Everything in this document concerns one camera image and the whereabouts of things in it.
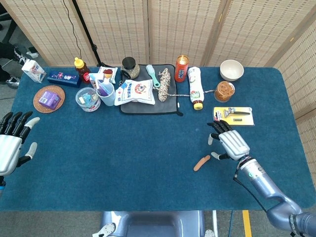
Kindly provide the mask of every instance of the yellow tape line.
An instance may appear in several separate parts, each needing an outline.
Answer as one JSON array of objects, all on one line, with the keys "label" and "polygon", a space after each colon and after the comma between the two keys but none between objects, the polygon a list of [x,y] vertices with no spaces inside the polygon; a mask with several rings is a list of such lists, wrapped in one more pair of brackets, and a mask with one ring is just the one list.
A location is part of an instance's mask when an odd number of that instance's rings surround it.
[{"label": "yellow tape line", "polygon": [[243,217],[243,226],[245,228],[245,237],[252,237],[251,227],[250,227],[250,219],[249,219],[249,211],[243,210],[242,217]]}]

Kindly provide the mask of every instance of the orange bottle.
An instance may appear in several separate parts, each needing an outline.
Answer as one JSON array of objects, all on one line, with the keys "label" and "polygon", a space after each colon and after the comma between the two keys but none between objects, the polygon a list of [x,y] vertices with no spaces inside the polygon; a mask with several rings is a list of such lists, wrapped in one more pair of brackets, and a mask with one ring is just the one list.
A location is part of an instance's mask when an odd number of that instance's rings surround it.
[{"label": "orange bottle", "polygon": [[183,82],[187,76],[189,66],[189,58],[186,55],[180,55],[176,62],[176,71],[174,74],[174,79],[177,82]]}]

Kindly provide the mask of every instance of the teal brush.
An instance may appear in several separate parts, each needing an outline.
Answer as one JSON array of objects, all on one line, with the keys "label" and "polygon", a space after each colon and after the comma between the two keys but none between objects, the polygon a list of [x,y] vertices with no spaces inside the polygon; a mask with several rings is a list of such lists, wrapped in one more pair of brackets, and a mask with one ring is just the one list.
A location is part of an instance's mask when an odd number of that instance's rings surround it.
[{"label": "teal brush", "polygon": [[157,88],[160,87],[160,83],[159,83],[159,81],[156,78],[155,70],[154,70],[153,66],[151,64],[147,65],[146,66],[146,70],[147,70],[148,74],[152,77],[152,79],[154,81],[154,87],[157,87]]}]

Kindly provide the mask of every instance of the blue box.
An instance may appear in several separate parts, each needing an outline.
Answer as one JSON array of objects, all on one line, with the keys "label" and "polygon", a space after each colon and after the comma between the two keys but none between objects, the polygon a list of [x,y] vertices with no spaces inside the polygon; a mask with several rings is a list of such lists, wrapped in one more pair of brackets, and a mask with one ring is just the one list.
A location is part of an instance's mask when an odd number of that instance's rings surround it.
[{"label": "blue box", "polygon": [[81,79],[78,75],[71,73],[63,73],[58,71],[52,71],[49,73],[47,80],[50,83],[67,85],[72,87],[80,87]]}]

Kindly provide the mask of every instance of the white box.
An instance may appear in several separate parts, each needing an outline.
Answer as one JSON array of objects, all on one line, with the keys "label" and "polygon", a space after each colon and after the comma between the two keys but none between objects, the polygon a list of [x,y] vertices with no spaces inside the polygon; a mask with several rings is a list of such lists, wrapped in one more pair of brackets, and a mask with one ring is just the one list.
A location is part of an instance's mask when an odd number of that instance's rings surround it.
[{"label": "white box", "polygon": [[43,68],[34,60],[28,59],[22,67],[22,71],[28,75],[33,81],[41,83],[46,76]]}]

